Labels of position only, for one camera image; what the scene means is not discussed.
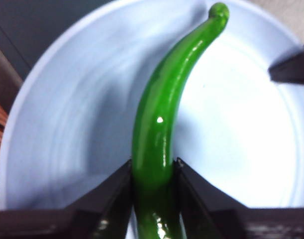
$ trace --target green chili pepper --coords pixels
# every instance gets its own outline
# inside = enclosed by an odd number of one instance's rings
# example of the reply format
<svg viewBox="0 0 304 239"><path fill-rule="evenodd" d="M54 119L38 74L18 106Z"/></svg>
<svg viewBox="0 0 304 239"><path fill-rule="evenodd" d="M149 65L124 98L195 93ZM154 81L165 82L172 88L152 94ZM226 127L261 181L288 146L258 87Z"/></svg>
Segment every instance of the green chili pepper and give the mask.
<svg viewBox="0 0 304 239"><path fill-rule="evenodd" d="M180 98L193 66L224 30L225 4L180 40L159 63L140 100L132 141L135 213L140 239L184 238L173 187L172 133Z"/></svg>

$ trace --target beige surface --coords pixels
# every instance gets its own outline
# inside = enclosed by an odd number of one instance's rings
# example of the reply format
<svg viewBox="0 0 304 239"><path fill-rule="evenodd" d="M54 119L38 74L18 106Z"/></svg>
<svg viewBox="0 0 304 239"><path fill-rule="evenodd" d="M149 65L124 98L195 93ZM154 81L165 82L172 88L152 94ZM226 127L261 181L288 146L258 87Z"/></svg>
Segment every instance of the beige surface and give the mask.
<svg viewBox="0 0 304 239"><path fill-rule="evenodd" d="M304 43L304 0L251 0L274 15Z"/></svg>

